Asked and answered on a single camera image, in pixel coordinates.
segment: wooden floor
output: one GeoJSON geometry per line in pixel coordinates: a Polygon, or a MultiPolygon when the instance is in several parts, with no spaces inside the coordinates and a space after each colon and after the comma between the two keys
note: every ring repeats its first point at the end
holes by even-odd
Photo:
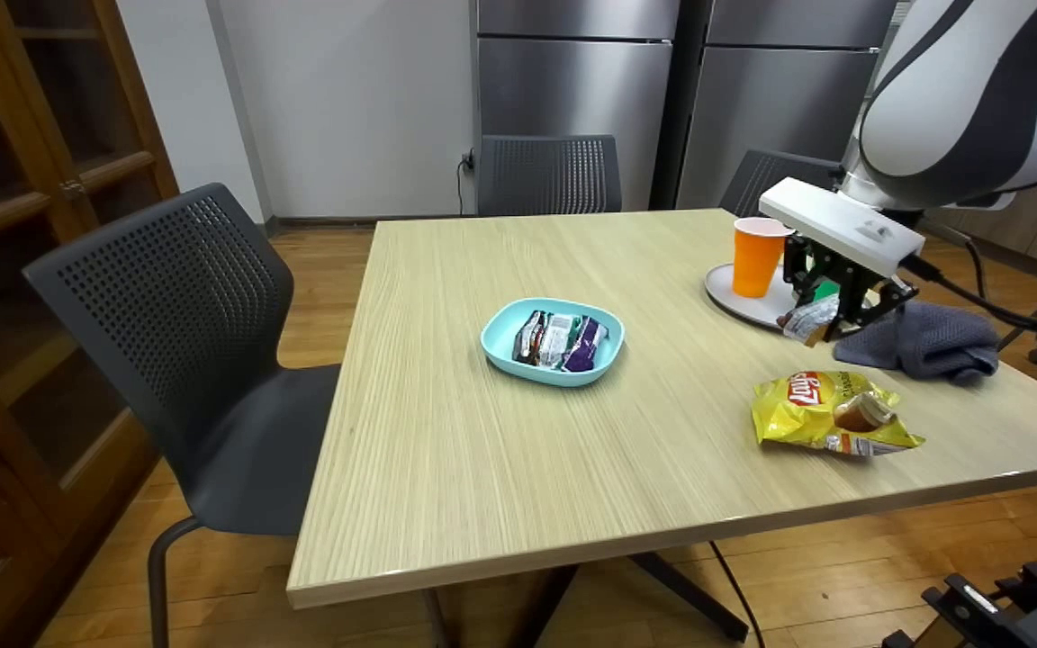
{"type": "MultiPolygon", "coordinates": [[[[362,293],[370,228],[288,228],[279,250],[298,287],[282,361],[341,361],[362,293]]],[[[942,265],[959,250],[935,244],[942,265]]],[[[1034,311],[1037,277],[990,265],[998,301],[1034,311]]],[[[1025,365],[1025,341],[1004,352],[1025,365]]],[[[89,568],[72,588],[39,643],[147,643],[146,553],[156,534],[183,514],[172,474],[160,466],[89,568]]],[[[866,517],[800,526],[719,539],[768,643],[880,643],[888,629],[918,634],[932,613],[922,592],[948,571],[975,583],[1017,571],[1037,559],[1037,488],[1008,488],[956,504],[926,504],[866,517]]],[[[707,548],[670,551],[719,601],[740,610],[707,548]]],[[[432,643],[419,594],[293,613],[286,601],[288,539],[194,534],[168,553],[168,625],[177,643],[432,643]]],[[[442,592],[464,643],[506,643],[530,610],[539,576],[508,576],[442,592]]],[[[543,634],[543,643],[716,643],[711,623],[690,617],[626,560],[586,566],[543,634]]]]}

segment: blue plate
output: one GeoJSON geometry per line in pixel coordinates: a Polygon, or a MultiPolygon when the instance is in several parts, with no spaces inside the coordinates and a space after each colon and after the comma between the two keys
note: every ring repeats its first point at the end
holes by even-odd
{"type": "Polygon", "coordinates": [[[549,294],[508,301],[485,319],[479,334],[479,347],[490,366],[527,379],[527,383],[560,385],[560,389],[580,389],[580,385],[599,383],[621,361],[624,341],[626,341],[626,328],[621,318],[586,301],[567,301],[567,300],[549,300],[549,294]],[[552,370],[552,366],[513,361],[515,334],[534,311],[552,311],[552,314],[570,314],[570,318],[590,314],[606,328],[606,337],[599,341],[596,370],[552,370]]]}

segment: plate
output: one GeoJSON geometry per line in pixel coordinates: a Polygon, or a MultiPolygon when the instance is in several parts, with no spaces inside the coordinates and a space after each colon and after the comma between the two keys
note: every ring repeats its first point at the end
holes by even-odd
{"type": "Polygon", "coordinates": [[[711,271],[701,287],[711,301],[716,301],[719,311],[726,311],[732,318],[746,325],[777,331],[777,318],[786,318],[796,307],[796,287],[782,281],[782,271],[776,271],[765,300],[736,294],[732,281],[736,281],[736,264],[711,271]]]}
{"type": "Polygon", "coordinates": [[[552,294],[530,294],[530,300],[515,300],[502,307],[479,334],[479,347],[490,366],[527,379],[527,383],[556,385],[556,389],[580,389],[580,385],[599,383],[621,361],[624,341],[626,341],[626,325],[621,318],[586,301],[570,301],[570,300],[552,300],[552,294]],[[599,341],[596,370],[556,370],[556,366],[534,366],[534,365],[513,361],[515,334],[534,311],[552,311],[552,314],[570,314],[570,318],[590,314],[606,328],[606,337],[599,341]]]}

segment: gray cloth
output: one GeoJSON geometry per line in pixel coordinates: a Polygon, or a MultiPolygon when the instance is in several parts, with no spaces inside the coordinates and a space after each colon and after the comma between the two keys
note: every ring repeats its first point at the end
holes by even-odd
{"type": "Polygon", "coordinates": [[[904,301],[897,314],[843,337],[836,361],[971,385],[993,376],[998,334],[988,318],[904,301]]]}

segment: white wall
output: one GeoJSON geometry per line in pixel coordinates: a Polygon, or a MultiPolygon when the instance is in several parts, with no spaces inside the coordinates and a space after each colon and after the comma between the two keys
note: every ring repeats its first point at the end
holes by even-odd
{"type": "Polygon", "coordinates": [[[458,212],[467,0],[214,0],[274,215],[458,212]]]}
{"type": "Polygon", "coordinates": [[[268,220],[204,0],[119,0],[177,185],[228,185],[268,220]]]}

